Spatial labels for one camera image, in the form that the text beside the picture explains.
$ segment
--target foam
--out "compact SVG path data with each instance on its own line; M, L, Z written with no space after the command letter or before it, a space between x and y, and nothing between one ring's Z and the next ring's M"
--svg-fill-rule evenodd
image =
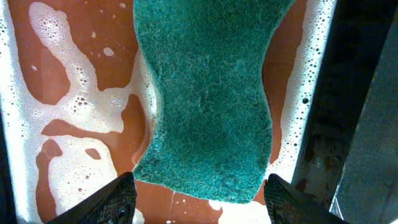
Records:
M144 224L145 218L138 209L134 212L134 216L132 218L132 224Z
M276 173L288 182L292 180L335 5L335 0L307 3L302 42L297 49L294 69L288 80L282 111L282 146L279 158L273 164L268 164L265 178ZM304 98L308 100L307 103L303 103ZM209 204L214 210L223 209L219 224L239 223L237 220L247 224L271 222L266 206L257 202L238 207L211 200Z
M145 66L140 51L137 53L132 78L127 87L99 91L95 69L86 55L81 53L73 43L66 14L62 11L54 11L43 3L35 2L30 5L29 9L33 30L52 55L65 67L70 81L70 91L56 105L42 104L30 94L22 76L7 2L2 1L0 7L0 12L2 12L0 23L5 29L5 34L1 36L0 62L2 71L7 74L0 82L1 110L6 125L4 135L10 158L16 215L19 222L40 223L35 201L35 191L39 178L35 158L45 141L55 140L60 144L63 151L62 159L58 158L51 161L49 172L50 188L57 203L57 213L81 200L78 194L84 193L85 197L90 194L90 192L84 191L88 187L82 187L81 183L77 182L68 187L63 185L65 178L60 177L67 176L68 170L72 169L70 167L72 161L82 163L92 170L95 169L94 173L98 177L102 177L102 180L98 178L99 182L90 184L91 189L98 189L115 177L111 158L108 154L104 155L105 151L108 151L105 145L101 145L94 139L81 140L71 136L50 138L40 135L43 128L53 119L62 119L86 131L121 132L123 130L121 112L127 105L129 95L138 95L143 107L152 108L150 111L153 111L155 107L151 105L155 105L155 93L151 78L143 77L140 73L140 66ZM154 115L154 112L146 113L149 122L154 119ZM74 153L71 153L77 148L64 143L66 139L75 142L83 141L79 144L88 145L87 147L79 147L80 152L74 151ZM88 148L95 148L99 151L102 159L92 159L85 153L85 149ZM76 170L76 173L85 177L86 171L79 170ZM81 192L76 190L70 192L76 195L65 196L64 191L69 189L81 189Z
M149 79L147 77L136 78L134 81L132 78L125 88L98 90L95 69L86 55L73 43L64 12L54 11L44 3L34 2L30 5L29 16L40 41L62 63L70 81L70 91L56 105L59 110L52 114L61 115L60 119L83 130L100 133L121 132L121 112L126 107L130 94L136 94L144 101L152 99L153 103L155 93L153 87L149 86L152 83L147 82L145 86L148 88L145 90L141 87L142 82ZM105 48L104 53L113 55L113 50ZM109 103L114 96L119 98L117 107ZM79 98L84 98L85 102L81 102ZM50 114L45 116L54 119Z
M49 165L50 190L57 205L57 215L95 193L117 177L108 148L100 140L57 136L54 141L62 156ZM96 149L101 160L92 159L85 149Z
M114 52L110 47L105 47L103 51L106 56L111 57L114 55Z
M336 2L307 2L302 41L287 82L280 119L281 149L278 159L267 166L266 178L273 173L287 182L292 181Z
M226 202L209 202L212 208L223 209L223 213L218 219L219 224L250 223L266 224L271 223L267 207L258 202L248 204L232 204Z

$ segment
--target green scouring pad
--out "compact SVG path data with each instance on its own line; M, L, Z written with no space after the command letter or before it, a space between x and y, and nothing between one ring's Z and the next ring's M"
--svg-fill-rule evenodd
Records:
M138 43L158 89L137 180L224 202L256 196L272 143L261 68L293 1L134 1Z

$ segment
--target green sponge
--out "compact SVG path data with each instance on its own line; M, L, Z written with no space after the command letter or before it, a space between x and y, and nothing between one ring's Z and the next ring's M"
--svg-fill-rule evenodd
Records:
M261 68L293 0L135 0L139 46L158 89L137 180L248 203L271 153Z

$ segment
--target wet surface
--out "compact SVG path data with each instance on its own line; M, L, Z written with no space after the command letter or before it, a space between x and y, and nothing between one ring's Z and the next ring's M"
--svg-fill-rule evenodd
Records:
M371 4L337 2L292 180L293 185L302 186L303 179L307 179L305 188L300 190L325 209L331 207L335 197L354 133L361 129L359 117L366 109L365 99L396 6L397 1L388 0ZM308 103L308 99L304 98L303 103Z
M41 43L32 29L28 14L32 2L9 1L16 32L19 62L32 96L43 104L55 105L67 94L70 82L65 68ZM132 23L131 1L125 2L126 7L121 7L113 1L41 2L66 13L74 43L95 67L99 90L124 87L129 83L138 48ZM297 47L301 43L306 3L305 0L294 3L276 30L264 61L263 82L271 106L274 129L271 162L278 158L281 147L280 119L287 81L293 69ZM113 50L115 57L105 56L104 48L106 47ZM130 95L121 116L124 124L121 133L85 131L66 121L55 119L42 130L41 134L99 139L108 147L116 172L121 175L134 168L150 139L144 110L136 95ZM91 158L101 159L96 149L83 150ZM62 149L57 146L57 143L49 140L37 156L39 169L37 189L39 190L36 191L36 199L38 213L44 222L56 215L56 205L49 189L49 163L52 157L50 158L48 154L52 157L61 156ZM217 223L223 212L222 209L212 209L207 200L174 193L158 185L139 181L136 185L137 208L144 214L148 223L164 223L165 220L182 223ZM265 205L263 186L254 201Z

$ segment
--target soap suds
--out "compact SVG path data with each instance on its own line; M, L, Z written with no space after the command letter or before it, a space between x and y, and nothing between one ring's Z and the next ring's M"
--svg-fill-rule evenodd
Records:
M209 200L209 204L212 209L217 210L217 211L220 210L221 206L222 206L221 202L216 201L216 200Z
M51 195L49 186L49 166L54 157L62 156L59 145L52 139L47 140L42 150L36 157L36 164L39 170L39 180L36 186L37 211L43 222L51 220L57 216L56 203L52 197L39 197L39 194Z
M57 215L60 215L114 180L117 175L109 149L100 140L57 136L54 141L63 154L54 157L50 163L49 185L57 204ZM96 149L103 159L90 157L85 152L87 147Z
M223 209L223 213L218 219L218 224L271 224L267 207L258 202L232 204L210 200L209 204L215 210Z
M134 212L134 216L132 218L132 224L144 224L145 223L145 218L138 209Z
M114 52L113 52L113 50L110 48L110 47L105 47L104 48L104 54L106 55L106 56L113 56L114 55Z
M12 156L13 164L10 166L15 167L18 163L20 171L30 175L28 179L25 179L25 176L16 179L18 187L23 189L22 193L19 192L17 195L16 202L19 206L29 202L31 205L25 208L29 207L31 210L22 217L30 217L30 220L38 223L40 217L34 204L39 172L34 167L38 149L50 139L48 136L40 135L44 127L52 120L61 119L86 131L121 133L124 126L121 112L126 107L129 96L131 94L139 96L146 110L147 120L152 124L155 119L156 98L152 77L148 77L150 73L139 50L132 71L134 77L130 83L124 88L99 91L93 65L73 42L67 15L62 11L55 11L44 3L34 2L29 7L29 19L41 43L65 68L70 82L69 92L56 105L42 104L27 89L21 70L18 69L19 62L15 59L18 58L17 52L10 52L14 68L6 70L10 75L4 79L1 89L4 86L11 86L14 91L1 90L2 100L4 99L2 112L14 114L12 120L14 129L7 130L8 135L11 133L13 136L17 134L23 136L20 143L8 142L12 148L20 150L18 157ZM14 104L6 103L5 99L7 102L12 100ZM113 180L116 171L108 155L109 149L99 140L71 136L54 136L51 139L56 141L63 151L63 156L53 159L49 167L49 187L55 199L57 213L60 214ZM90 157L85 152L87 148L95 148L102 159L96 160Z
M173 195L172 195L172 201L170 202L170 207L169 207L169 217L170 217L170 215L171 215L171 212L172 212L173 201L174 201L174 195L175 195L175 191L173 191Z

